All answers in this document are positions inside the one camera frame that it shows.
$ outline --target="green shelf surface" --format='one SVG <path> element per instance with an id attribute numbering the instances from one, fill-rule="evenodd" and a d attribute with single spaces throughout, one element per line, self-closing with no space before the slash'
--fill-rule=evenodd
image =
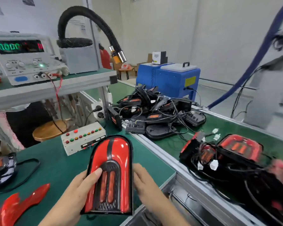
<path id="1" fill-rule="evenodd" d="M 124 84 L 122 82 L 118 82 L 116 84 L 110 85 L 109 90 L 112 93 L 113 102 L 117 102 L 118 100 L 124 98 L 126 95 L 131 94 L 134 91 L 134 87 Z M 98 100 L 98 92 L 97 89 L 93 89 L 91 91 L 86 91 L 91 97 Z M 219 142 L 222 138 L 227 136 L 228 134 L 238 134 L 247 138 L 250 138 L 258 143 L 262 144 L 264 147 L 264 153 L 269 156 L 275 156 L 279 159 L 283 160 L 283 141 L 273 137 L 268 134 L 261 133 L 249 127 L 245 127 L 236 122 L 227 121 L 225 119 L 206 114 L 206 122 L 204 125 L 201 125 L 198 128 L 195 128 L 194 131 L 203 130 L 205 133 L 209 134 L 213 129 L 219 129 L 217 134 L 220 134 L 220 138 L 217 141 L 214 141 L 214 135 L 206 137 L 207 142 Z M 191 139 L 193 136 L 193 132 L 189 131 L 183 136 L 186 139 Z M 179 159 L 179 153 L 182 147 L 185 145 L 186 141 L 181 139 L 178 135 L 174 135 L 162 140 L 154 141 L 159 147 L 168 152 L 174 158 Z M 260 163 L 264 165 L 267 162 L 268 158 L 266 156 L 262 156 L 260 159 Z"/>
<path id="2" fill-rule="evenodd" d="M 108 135 L 121 134 L 132 142 L 134 149 L 133 162 L 140 163 L 145 167 L 158 186 L 161 186 L 175 173 L 173 169 L 130 134 L 125 133 L 124 130 L 118 132 L 110 123 L 107 124 L 105 129 Z M 0 207 L 4 200 L 14 193 L 19 192 L 21 200 L 24 200 L 39 186 L 50 183 L 50 189 L 44 199 L 38 205 L 28 209 L 15 224 L 15 226 L 37 226 L 60 198 L 72 179 L 77 174 L 87 169 L 91 151 L 92 147 L 91 149 L 88 148 L 71 156 L 67 156 L 61 138 L 56 137 L 17 153 L 18 162 L 30 158 L 37 158 L 41 161 L 41 166 L 25 184 L 11 192 L 0 194 Z M 36 164 L 33 162 L 20 165 L 19 173 L 15 177 L 15 180 L 6 188 L 13 187 L 15 184 L 23 181 L 35 165 Z M 141 202 L 135 192 L 134 209 L 137 209 L 140 205 Z M 98 215 L 94 220 L 90 221 L 87 219 L 87 215 L 83 215 L 77 226 L 118 226 L 127 217 L 128 216 L 124 215 Z"/>
<path id="3" fill-rule="evenodd" d="M 106 68 L 100 68 L 98 71 L 84 72 L 84 73 L 79 73 L 79 74 L 69 74 L 68 76 L 63 76 L 63 79 L 84 77 L 84 76 L 88 76 L 88 75 L 101 74 L 101 73 L 106 73 L 106 72 L 110 72 L 110 71 L 114 71 L 114 70 L 110 70 L 110 69 L 106 69 Z M 0 90 L 18 88 L 18 87 L 23 87 L 23 86 L 32 86 L 32 85 L 35 85 L 35 84 L 46 83 L 46 82 L 50 82 L 50 80 L 42 81 L 42 82 L 39 82 L 39 83 L 27 83 L 27 84 L 22 84 L 22 85 L 18 85 L 18 86 L 12 86 L 7 77 L 2 77 L 1 83 L 0 83 Z"/>

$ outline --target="yellow sticker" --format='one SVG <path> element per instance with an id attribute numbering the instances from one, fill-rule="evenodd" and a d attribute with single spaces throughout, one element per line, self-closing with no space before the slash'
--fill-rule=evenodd
<path id="1" fill-rule="evenodd" d="M 196 76 L 194 76 L 192 78 L 187 78 L 184 86 L 187 87 L 187 86 L 193 85 L 195 83 L 195 81 L 196 81 Z"/>

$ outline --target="person in red shirt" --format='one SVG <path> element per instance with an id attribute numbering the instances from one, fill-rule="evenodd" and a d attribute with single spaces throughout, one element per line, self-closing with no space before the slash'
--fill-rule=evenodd
<path id="1" fill-rule="evenodd" d="M 100 48 L 103 68 L 111 69 L 109 53 L 104 49 L 104 47 L 101 44 L 99 44 L 99 48 Z"/>

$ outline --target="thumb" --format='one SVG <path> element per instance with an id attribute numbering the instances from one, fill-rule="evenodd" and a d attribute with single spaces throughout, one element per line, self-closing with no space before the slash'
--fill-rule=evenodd
<path id="1" fill-rule="evenodd" d="M 96 169 L 94 172 L 92 172 L 90 175 L 88 175 L 81 185 L 78 187 L 78 190 L 80 193 L 87 194 L 91 187 L 98 181 L 102 174 L 102 168 Z"/>

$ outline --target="black stripe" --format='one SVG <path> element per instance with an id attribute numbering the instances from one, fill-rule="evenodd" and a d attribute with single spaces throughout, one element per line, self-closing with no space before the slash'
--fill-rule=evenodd
<path id="1" fill-rule="evenodd" d="M 107 146 L 107 159 L 112 159 L 112 145 L 114 142 L 114 138 L 109 140 L 108 146 Z"/>

